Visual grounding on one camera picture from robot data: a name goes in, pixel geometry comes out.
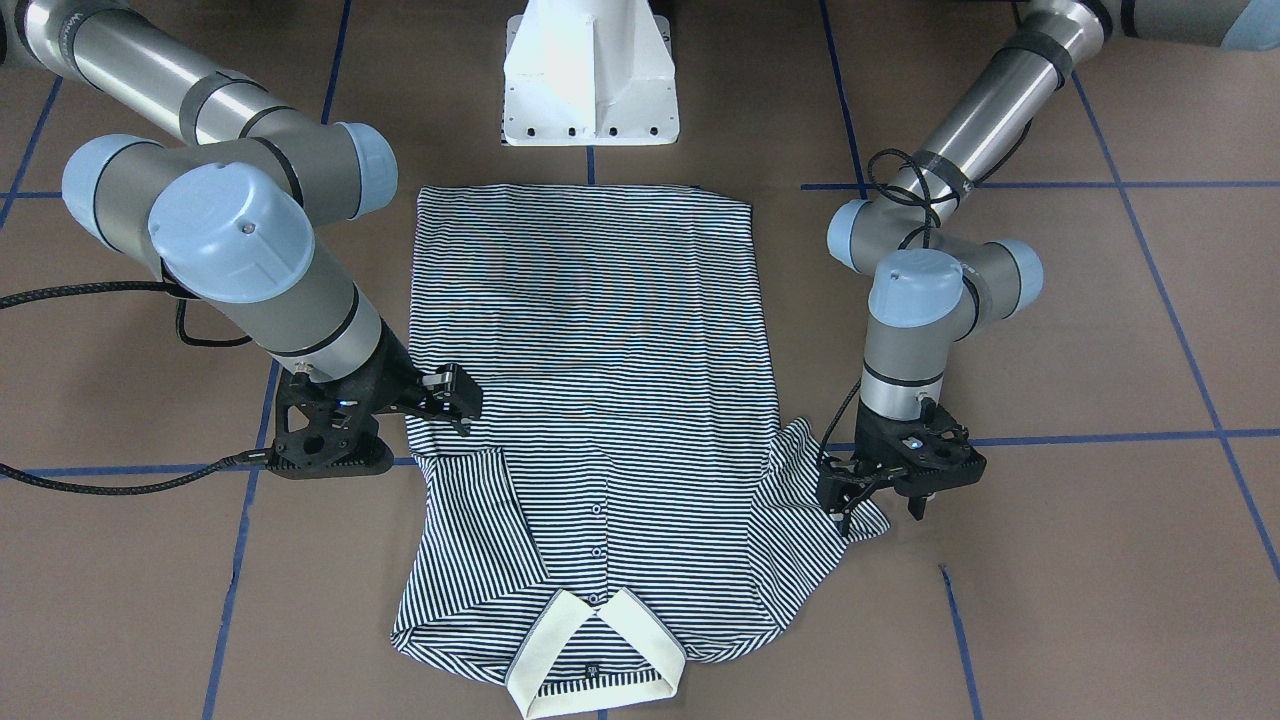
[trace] light blue joint cap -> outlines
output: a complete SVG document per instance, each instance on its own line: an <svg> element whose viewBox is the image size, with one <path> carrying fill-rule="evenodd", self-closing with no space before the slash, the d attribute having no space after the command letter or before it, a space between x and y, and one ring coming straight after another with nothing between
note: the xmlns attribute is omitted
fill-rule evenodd
<svg viewBox="0 0 1280 720"><path fill-rule="evenodd" d="M99 242L116 252L119 250L111 247L111 243L102 237L102 229L97 227L93 197L97 195L97 181L101 179L106 167L122 150L133 145L160 143L132 135L104 135L82 145L63 168L63 202L67 210Z"/></svg>
<svg viewBox="0 0 1280 720"><path fill-rule="evenodd" d="M845 265L849 265L854 272L860 273L861 270L854 265L854 250L852 250L852 234L854 223L858 220L858 211L867 205L869 200L852 200L846 202L840 210L836 210L835 217L831 218L831 224L827 225L827 252L836 260L840 260Z"/></svg>
<svg viewBox="0 0 1280 720"><path fill-rule="evenodd" d="M960 261L941 250L918 247L881 260L867 304L886 325L919 328L951 314L963 295Z"/></svg>
<svg viewBox="0 0 1280 720"><path fill-rule="evenodd" d="M1032 246L1020 240L997 240L996 245L1014 256L1014 263L1018 264L1018 277L1021 281L1018 307L1014 307L1014 311L1009 314L1012 318L1021 313L1023 307L1036 302L1041 291L1044 290L1044 264L1039 261L1039 255L1032 250Z"/></svg>
<svg viewBox="0 0 1280 720"><path fill-rule="evenodd" d="M151 243L187 290L219 302L261 302L311 266L315 231L302 208L246 163L201 165L160 193Z"/></svg>
<svg viewBox="0 0 1280 720"><path fill-rule="evenodd" d="M1222 50L1280 47L1280 0L1253 0L1222 38Z"/></svg>
<svg viewBox="0 0 1280 720"><path fill-rule="evenodd" d="M335 123L347 129L360 161L360 208L349 219L380 210L396 197L399 167L383 133L364 123Z"/></svg>

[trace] blue tape line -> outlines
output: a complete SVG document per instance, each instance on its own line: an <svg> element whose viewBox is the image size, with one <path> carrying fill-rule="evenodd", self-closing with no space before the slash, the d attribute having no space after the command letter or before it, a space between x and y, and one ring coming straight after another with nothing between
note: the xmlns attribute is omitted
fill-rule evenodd
<svg viewBox="0 0 1280 720"><path fill-rule="evenodd" d="M1229 438L1251 438L1251 437L1280 437L1280 428L1257 428L1251 430L1226 430L1225 433Z"/></svg>
<svg viewBox="0 0 1280 720"><path fill-rule="evenodd" d="M969 656L969 638L964 633L964 619L960 618L960 606L956 603L956 593L951 587L951 573L946 565L938 565L942 570L942 584L947 588L947 605L951 606L951 626L956 632L956 647L960 651L960 665L964 667L964 682L969 688L969 707L973 708L973 720L982 720L982 698L978 697L978 679L973 674L973 659Z"/></svg>
<svg viewBox="0 0 1280 720"><path fill-rule="evenodd" d="M1064 182L984 182L978 186L984 190L1114 190L1117 187L1139 190L1231 190L1249 187L1280 187L1280 181L1151 181L1151 182L1106 182L1106 181L1064 181ZM804 191L828 190L876 190L868 183L852 182L806 182L800 184Z"/></svg>
<svg viewBox="0 0 1280 720"><path fill-rule="evenodd" d="M1175 188L1240 188L1240 187L1280 187L1280 181L1125 181L1124 187L1175 187Z"/></svg>
<svg viewBox="0 0 1280 720"><path fill-rule="evenodd" d="M974 447L1011 447L1021 445L1092 445L1105 442L1167 442L1188 439L1217 439L1213 430L1185 430L1167 433L1108 433L1083 436L993 437L972 441Z"/></svg>
<svg viewBox="0 0 1280 720"><path fill-rule="evenodd" d="M61 192L0 192L0 197L14 200L55 200L61 196Z"/></svg>
<svg viewBox="0 0 1280 720"><path fill-rule="evenodd" d="M1251 438L1280 438L1280 428L1247 428L1239 430L1225 430L1222 433L1231 439L1251 439ZM1016 447L1016 446L1038 446L1038 445L1091 445L1091 443L1107 443L1107 442L1178 442L1178 441L1193 441L1193 439L1216 439L1219 434L1213 430L1187 430L1187 432L1167 432L1167 433L1114 433L1114 434L1084 434L1084 436L1030 436L1030 437L995 437L995 438L975 438L973 445L977 447ZM854 443L851 442L833 442L827 445L827 450L831 452L852 452ZM417 465L417 461L411 456L397 457L393 461L394 465L412 466ZM27 471L33 475L44 475L46 478L74 478L74 477L95 477L95 475L164 475L164 474L182 474L193 473L204 468L200 464L186 464L186 465L97 465L88 468L33 468ZM219 473L246 473L248 468L225 468L219 470Z"/></svg>
<svg viewBox="0 0 1280 720"><path fill-rule="evenodd" d="M1125 190L1124 183L1120 182L1120 169L1116 167L1115 158L1111 155L1111 147L1107 145L1107 140L1102 135L1102 126L1098 123L1098 117L1093 113L1093 105L1089 102L1089 96L1084 92L1084 83L1080 82L1080 76L1078 73L1071 73L1071 82L1075 83L1075 91L1080 95L1080 101L1084 104L1084 111L1089 117L1089 124L1093 126L1093 135L1097 136L1098 145L1102 146L1102 156L1107 160L1107 167L1111 169L1111 177L1115 178L1116 184L1119 186L1120 199L1124 201L1125 213L1129 214L1129 222L1133 224L1133 232L1138 236L1138 245L1142 246L1142 255L1147 260L1147 268L1151 270L1151 277L1156 282L1156 290L1160 292L1160 300L1165 304L1165 311L1169 314L1169 320L1174 325L1174 333L1178 336L1178 342L1183 347L1183 355L1187 356L1187 364L1190 365L1192 377L1196 379L1196 387L1199 388L1201 400L1204 401L1204 409L1208 410L1210 419L1213 421L1213 429L1216 430L1217 438L1222 446L1222 452L1226 455L1226 461L1231 466L1231 474L1235 477L1235 484L1240 489L1240 496L1244 498L1244 505L1249 510L1249 516L1253 518L1253 528L1257 530L1258 539L1262 542L1262 548L1266 551L1267 559L1271 561L1271 571L1275 574L1276 580L1280 582L1280 556L1276 555L1275 543L1271 541L1271 534L1267 532L1267 527L1262 521L1262 515L1258 512L1257 503L1253 501L1253 492L1249 489L1249 483L1245 480L1244 473L1240 470L1240 465L1235 460L1235 451L1231 448L1226 430L1222 428L1222 420L1217 414L1217 407L1213 405L1213 398L1210 396L1208 384L1204 382L1204 375L1201 373L1199 363L1196 361L1194 352L1192 352L1192 346L1187 340L1187 333L1183 331L1183 324L1178 319L1176 310L1174 310L1174 302L1165 287L1165 279L1160 275L1160 268L1156 265L1156 259L1151 254L1151 245L1147 242L1147 236L1142 231L1142 223L1138 222L1138 214L1134 211L1133 202L1129 200L1129 192Z"/></svg>
<svg viewBox="0 0 1280 720"><path fill-rule="evenodd" d="M1107 181L1046 181L1046 182L984 182L978 184L987 190L1112 190L1116 183Z"/></svg>
<svg viewBox="0 0 1280 720"><path fill-rule="evenodd" d="M13 210L13 201L18 197L18 191L22 188L22 178L27 176L27 168L31 167L31 158L36 154L36 145L40 143L40 133L45 132L49 113L52 111L54 100L58 100L58 91L61 88L63 78L54 78L54 85L49 88L49 96L45 97L45 106L40 110L40 118L36 119L36 127L31 131L27 150L22 154L22 163L18 165L18 172L13 176L13 184L9 186L9 196L5 197L4 205L0 205L0 229L4 229L4 223L9 219L9 211Z"/></svg>
<svg viewBox="0 0 1280 720"><path fill-rule="evenodd" d="M241 525L239 532L236 534L236 556L232 561L232 582L227 585L227 597L223 598L221 625L218 629L218 646L214 648L214 666L209 671L209 687L205 689L202 720L212 720L214 705L218 702L218 685L223 679L223 659L227 656L227 637L230 634L232 614L236 611L236 591L239 588L241 561L244 557L244 544L248 542L248 510L253 506L253 496L257 493L259 471L259 468L250 470L248 483L244 488Z"/></svg>
<svg viewBox="0 0 1280 720"><path fill-rule="evenodd" d="M1275 574L1276 580L1280 582L1280 555L1276 555L1276 546L1271 541L1271 533L1267 532L1267 524L1262 521L1262 512L1258 511L1258 503L1253 500L1253 491L1249 489L1248 480L1244 479L1244 471L1240 469L1240 462L1235 459L1235 448L1231 447L1231 442L1224 437L1219 438L1222 445L1222 452L1226 454L1226 462L1231 466L1231 475L1235 478L1235 487L1240 489L1240 496L1244 497L1244 506L1249 510L1249 518L1253 519L1253 527L1258 530L1258 539L1262 541L1262 550L1267 553L1267 560L1271 561L1271 573Z"/></svg>
<svg viewBox="0 0 1280 720"><path fill-rule="evenodd" d="M333 49L333 65L329 67L329 88L324 94L324 110L320 113L321 124L329 124L333 96L338 92L338 73L342 70L342 53L347 46L347 24L351 22L351 1L347 0L342 4L342 23L338 26L338 45Z"/></svg>
<svg viewBox="0 0 1280 720"><path fill-rule="evenodd" d="M831 72L836 76L836 92L840 95L840 111L845 117L845 135L849 136L849 155L854 160L854 177L858 178L858 195L867 200L867 178L863 177L863 160L858 154L858 138L854 136L854 115L849 111L849 97L845 95L845 77L840 72L840 56L836 54L836 36L831 31L831 14L827 0L818 0L822 10L822 27L827 32L827 53L831 54Z"/></svg>
<svg viewBox="0 0 1280 720"><path fill-rule="evenodd" d="M262 447L266 442L266 429L271 419L271 396L275 395L275 384L279 380L279 364L271 361L270 374L266 378L266 391L262 393L262 415L257 425L257 439L253 447ZM260 468L253 468L248 473L248 482L244 486L244 503L241 506L239 532L236 534L236 553L232 556L232 582L227 585L227 597L223 598L223 619L218 628L218 644L214 647L214 665L209 670L209 685L205 689L205 711L202 720L212 720L214 706L218 703L218 685L223 678L223 660L227 657L227 638L232 630L232 615L236 612L236 592L239 589L241 566L244 564L244 546L248 543L248 511L253 506L257 496L257 477Z"/></svg>

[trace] shirt sleeve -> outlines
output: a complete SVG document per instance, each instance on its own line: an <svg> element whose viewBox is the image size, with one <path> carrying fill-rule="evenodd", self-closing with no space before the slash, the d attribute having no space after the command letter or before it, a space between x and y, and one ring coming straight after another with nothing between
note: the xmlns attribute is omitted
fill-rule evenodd
<svg viewBox="0 0 1280 720"><path fill-rule="evenodd" d="M800 606L840 564L845 547L877 537L888 520L870 501L854 512L849 539L818 506L818 443L796 420L769 447L749 520L749 562L765 611L787 628Z"/></svg>
<svg viewBox="0 0 1280 720"><path fill-rule="evenodd" d="M426 527L393 639L547 579L502 448L420 459Z"/></svg>

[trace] white collar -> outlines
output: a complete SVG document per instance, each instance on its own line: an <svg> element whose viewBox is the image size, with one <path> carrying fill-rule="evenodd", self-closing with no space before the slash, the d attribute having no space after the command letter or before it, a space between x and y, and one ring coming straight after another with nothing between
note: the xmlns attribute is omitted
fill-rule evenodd
<svg viewBox="0 0 1280 720"><path fill-rule="evenodd" d="M658 673L658 680L627 685L605 685L538 697L552 665L573 633L593 616L613 628ZM538 616L534 628L516 651L507 670L507 692L525 720L571 712L586 712L673 697L685 671L685 651L669 630L640 598L623 588L599 609L593 609L573 593L561 589Z"/></svg>

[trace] polo shirt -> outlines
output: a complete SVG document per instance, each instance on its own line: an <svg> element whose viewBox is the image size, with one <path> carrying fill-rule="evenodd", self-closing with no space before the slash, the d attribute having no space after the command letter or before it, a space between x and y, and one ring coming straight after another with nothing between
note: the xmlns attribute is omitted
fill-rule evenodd
<svg viewBox="0 0 1280 720"><path fill-rule="evenodd" d="M851 541L782 427L746 204L691 187L422 188L415 364L485 392L408 420L426 523L392 629L524 717L672 697L778 637Z"/></svg>

